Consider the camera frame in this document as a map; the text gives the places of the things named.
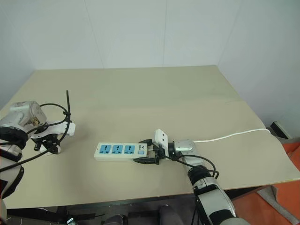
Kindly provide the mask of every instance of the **tabletop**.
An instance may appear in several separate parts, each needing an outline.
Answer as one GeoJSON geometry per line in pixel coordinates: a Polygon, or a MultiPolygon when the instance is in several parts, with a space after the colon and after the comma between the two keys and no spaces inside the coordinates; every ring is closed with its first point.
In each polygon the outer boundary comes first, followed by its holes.
{"type": "MultiPolygon", "coordinates": [[[[67,106],[69,90],[75,135],[61,143],[59,155],[42,156],[23,165],[7,208],[98,203],[192,193],[184,166],[98,162],[99,142],[136,143],[152,138],[157,128],[169,141],[205,140],[264,124],[216,66],[126,69],[38,70],[1,110],[18,101],[67,106]]],[[[45,106],[48,120],[64,118],[45,106]]],[[[197,143],[212,160],[224,189],[297,180],[300,173],[280,142],[267,131],[255,131],[214,142],[197,143]]],[[[23,159],[36,154],[32,141],[23,159]]]]}

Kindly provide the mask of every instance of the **table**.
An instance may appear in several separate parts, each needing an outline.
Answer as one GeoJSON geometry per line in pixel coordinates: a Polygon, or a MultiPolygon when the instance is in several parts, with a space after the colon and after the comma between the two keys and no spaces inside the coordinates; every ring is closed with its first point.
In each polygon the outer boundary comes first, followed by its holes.
{"type": "MultiPolygon", "coordinates": [[[[216,66],[126,69],[38,70],[1,110],[17,101],[66,106],[69,90],[75,135],[62,153],[24,164],[25,174],[7,208],[32,208],[111,202],[192,192],[183,165],[98,162],[98,142],[135,143],[155,129],[169,140],[202,140],[264,128],[263,123],[216,66]]],[[[64,116],[43,107],[49,120],[64,116]]],[[[25,158],[36,154],[32,141],[25,158]]],[[[280,142],[266,131],[197,144],[199,154],[220,171],[224,189],[300,179],[280,142]]]]}

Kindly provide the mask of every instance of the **orange floor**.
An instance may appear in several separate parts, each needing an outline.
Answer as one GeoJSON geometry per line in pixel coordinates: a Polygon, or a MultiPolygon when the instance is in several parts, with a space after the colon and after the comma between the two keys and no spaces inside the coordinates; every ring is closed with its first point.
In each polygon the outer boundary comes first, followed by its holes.
{"type": "MultiPolygon", "coordinates": [[[[300,142],[284,144],[284,149],[300,170],[300,142]]],[[[274,185],[278,188],[277,200],[290,213],[300,220],[300,181],[274,185]]],[[[280,213],[273,209],[257,193],[233,201],[237,215],[251,225],[290,225],[280,213]]]]}

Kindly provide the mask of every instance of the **beige table surface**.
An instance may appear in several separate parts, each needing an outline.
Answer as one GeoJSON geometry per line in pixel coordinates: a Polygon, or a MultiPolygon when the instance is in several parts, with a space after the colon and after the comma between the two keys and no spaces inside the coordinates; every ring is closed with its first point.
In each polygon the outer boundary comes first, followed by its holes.
{"type": "MultiPolygon", "coordinates": [[[[73,137],[59,155],[24,164],[25,174],[8,208],[97,203],[191,193],[184,166],[97,162],[98,142],[135,143],[161,128],[169,140],[203,140],[264,128],[216,66],[134,69],[40,70],[1,110],[17,101],[66,104],[70,92],[73,137]]],[[[49,120],[64,116],[43,107],[49,120]]],[[[33,142],[25,158],[36,154],[33,142]]],[[[300,178],[280,142],[266,131],[198,143],[199,153],[215,162],[224,189],[300,178]]]]}

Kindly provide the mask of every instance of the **power strip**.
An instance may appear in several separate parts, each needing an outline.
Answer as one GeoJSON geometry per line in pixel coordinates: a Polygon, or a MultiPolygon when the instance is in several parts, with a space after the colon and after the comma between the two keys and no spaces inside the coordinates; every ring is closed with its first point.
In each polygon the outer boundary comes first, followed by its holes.
{"type": "Polygon", "coordinates": [[[133,161],[147,157],[147,144],[101,142],[94,154],[97,161],[133,161]]]}

